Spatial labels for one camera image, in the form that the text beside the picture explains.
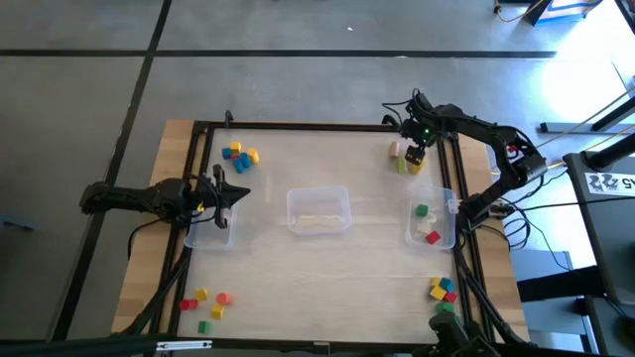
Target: table leg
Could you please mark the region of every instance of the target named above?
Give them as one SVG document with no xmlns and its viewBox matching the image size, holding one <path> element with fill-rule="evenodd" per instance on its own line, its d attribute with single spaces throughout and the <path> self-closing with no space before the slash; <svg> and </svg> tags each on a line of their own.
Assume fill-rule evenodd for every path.
<svg viewBox="0 0 635 357">
<path fill-rule="evenodd" d="M 575 296 L 602 297 L 606 292 L 597 266 L 518 282 L 522 302 Z"/>
</svg>

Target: clear plastic container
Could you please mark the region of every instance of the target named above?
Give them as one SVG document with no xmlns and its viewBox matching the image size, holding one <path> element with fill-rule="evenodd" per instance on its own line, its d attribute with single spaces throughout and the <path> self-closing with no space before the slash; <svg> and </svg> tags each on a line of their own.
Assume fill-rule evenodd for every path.
<svg viewBox="0 0 635 357">
<path fill-rule="evenodd" d="M 287 192 L 287 226 L 300 235 L 336 234 L 352 224 L 344 186 L 294 188 Z"/>
<path fill-rule="evenodd" d="M 410 204 L 406 226 L 406 243 L 409 246 L 423 250 L 442 251 L 451 249 L 456 241 L 454 234 L 454 221 L 457 214 L 456 194 L 451 189 L 418 185 L 409 190 Z M 437 231 L 441 239 L 435 244 L 426 240 L 426 235 L 417 228 L 422 220 L 417 216 L 415 209 L 419 204 L 428 206 L 428 213 L 437 217 L 437 221 L 431 223 L 432 229 Z"/>
<path fill-rule="evenodd" d="M 193 224 L 190 232 L 186 237 L 186 246 L 210 251 L 228 251 L 234 245 L 236 235 L 236 221 L 238 219 L 238 209 L 240 202 L 234 203 L 231 209 L 224 210 L 224 216 L 227 219 L 227 228 L 218 228 L 214 220 Z M 195 220 L 202 220 L 211 217 L 215 208 L 207 209 L 201 216 Z"/>
</svg>

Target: blue block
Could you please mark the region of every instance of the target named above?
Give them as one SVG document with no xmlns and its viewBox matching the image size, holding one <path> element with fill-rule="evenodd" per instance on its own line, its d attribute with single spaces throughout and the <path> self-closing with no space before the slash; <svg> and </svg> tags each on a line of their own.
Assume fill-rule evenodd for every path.
<svg viewBox="0 0 635 357">
<path fill-rule="evenodd" d="M 240 162 L 245 169 L 251 168 L 251 159 L 249 159 L 249 155 L 247 155 L 247 153 L 240 154 Z"/>
<path fill-rule="evenodd" d="M 231 149 L 223 148 L 222 149 L 222 158 L 225 160 L 229 160 L 231 158 Z"/>
<path fill-rule="evenodd" d="M 439 286 L 448 293 L 451 293 L 454 290 L 454 283 L 448 278 L 442 278 Z"/>
<path fill-rule="evenodd" d="M 240 160 L 234 160 L 233 163 L 237 173 L 242 174 L 245 171 L 245 167 L 242 166 Z"/>
</svg>

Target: white label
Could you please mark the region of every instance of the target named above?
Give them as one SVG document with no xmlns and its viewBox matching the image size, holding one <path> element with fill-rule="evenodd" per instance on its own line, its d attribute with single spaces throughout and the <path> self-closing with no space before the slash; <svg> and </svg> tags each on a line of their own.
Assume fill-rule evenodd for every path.
<svg viewBox="0 0 635 357">
<path fill-rule="evenodd" d="M 635 175 L 584 173 L 588 191 L 595 194 L 635 196 Z"/>
</svg>

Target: gray floor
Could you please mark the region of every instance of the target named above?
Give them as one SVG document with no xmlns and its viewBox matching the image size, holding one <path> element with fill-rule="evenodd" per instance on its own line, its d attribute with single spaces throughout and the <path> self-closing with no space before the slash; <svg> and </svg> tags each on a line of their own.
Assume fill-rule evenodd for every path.
<svg viewBox="0 0 635 357">
<path fill-rule="evenodd" d="M 161 1 L 5 0 L 0 49 L 145 49 Z M 578 24 L 503 24 L 488 1 L 174 1 L 162 49 L 357 49 L 559 51 L 557 59 L 155 59 L 117 183 L 148 182 L 171 118 L 377 123 L 382 101 L 413 87 L 489 121 L 518 126 L 536 142 L 542 121 L 579 121 L 624 91 L 630 63 L 594 30 L 619 24 L 614 5 Z M 511 17 L 521 9 L 506 9 Z M 83 188 L 102 178 L 141 59 L 0 58 L 0 213 L 34 222 L 4 229 L 0 244 L 0 337 L 44 338 L 69 277 L 86 216 Z M 550 160 L 599 137 L 545 148 Z M 573 201 L 568 178 L 528 200 Z M 575 207 L 537 211 L 555 250 L 593 263 Z M 567 227 L 562 227 L 562 220 Z M 561 227 L 554 224 L 561 222 Z M 134 213 L 109 214 L 88 272 L 73 338 L 109 332 L 126 269 Z M 530 247 L 547 249 L 540 235 Z"/>
</svg>

